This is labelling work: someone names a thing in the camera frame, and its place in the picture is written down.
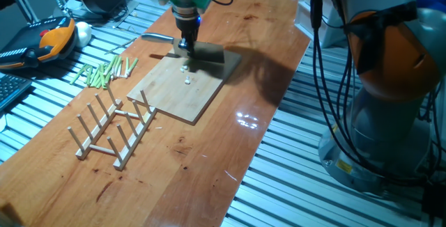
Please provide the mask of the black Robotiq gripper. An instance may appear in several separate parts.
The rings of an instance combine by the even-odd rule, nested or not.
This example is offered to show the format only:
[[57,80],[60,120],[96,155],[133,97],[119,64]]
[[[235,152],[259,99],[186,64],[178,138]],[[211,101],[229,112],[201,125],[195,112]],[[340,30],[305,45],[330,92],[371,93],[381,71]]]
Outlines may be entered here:
[[178,48],[181,50],[187,50],[187,55],[193,57],[194,44],[196,42],[196,33],[199,31],[201,24],[201,16],[198,13],[194,13],[192,16],[184,16],[179,13],[174,13],[177,28],[186,33],[178,43]]

